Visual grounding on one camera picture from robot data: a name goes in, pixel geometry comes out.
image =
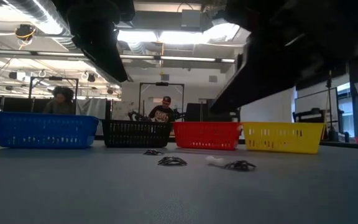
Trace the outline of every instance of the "window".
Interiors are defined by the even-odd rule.
[[[350,84],[345,83],[337,87],[338,107],[342,112],[342,127],[344,132],[348,132],[350,137],[354,137],[353,104]]]

